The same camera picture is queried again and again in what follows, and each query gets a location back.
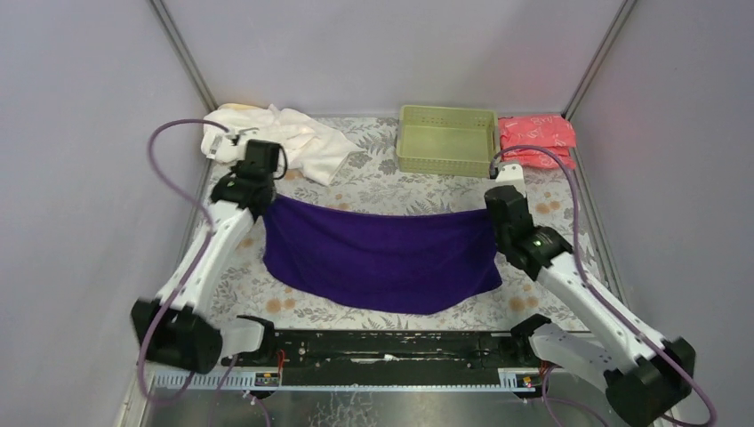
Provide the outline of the purple microfibre towel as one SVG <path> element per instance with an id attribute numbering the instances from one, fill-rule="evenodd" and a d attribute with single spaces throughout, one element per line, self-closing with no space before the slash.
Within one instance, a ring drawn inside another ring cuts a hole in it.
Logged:
<path id="1" fill-rule="evenodd" d="M 263 220 L 268 272 L 344 306 L 430 315 L 502 283 L 486 210 L 389 216 L 280 197 Z"/>

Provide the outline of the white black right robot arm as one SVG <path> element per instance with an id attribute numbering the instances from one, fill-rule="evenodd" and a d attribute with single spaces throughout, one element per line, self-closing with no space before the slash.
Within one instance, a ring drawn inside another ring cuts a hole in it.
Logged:
<path id="1" fill-rule="evenodd" d="M 532 315 L 510 331 L 525 349 L 604 392 L 629 426 L 652 425 L 690 395 L 682 375 L 694 374 L 696 351 L 687 340 L 669 340 L 594 276 L 580 276 L 573 247 L 554 229 L 534 225 L 527 199 L 515 187 L 489 189 L 484 200 L 506 261 L 546 287 L 597 339 L 592 343 Z"/>

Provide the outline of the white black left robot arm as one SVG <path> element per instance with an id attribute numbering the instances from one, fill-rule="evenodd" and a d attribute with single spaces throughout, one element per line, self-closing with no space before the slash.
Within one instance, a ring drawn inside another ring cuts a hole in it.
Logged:
<path id="1" fill-rule="evenodd" d="M 199 238 L 157 295 L 132 306 L 141 362 L 207 374 L 224 358 L 273 354 L 272 322 L 238 316 L 217 326 L 209 311 L 229 256 L 272 205 L 275 181 L 286 170 L 280 144 L 249 140 L 244 158 L 214 185 Z"/>

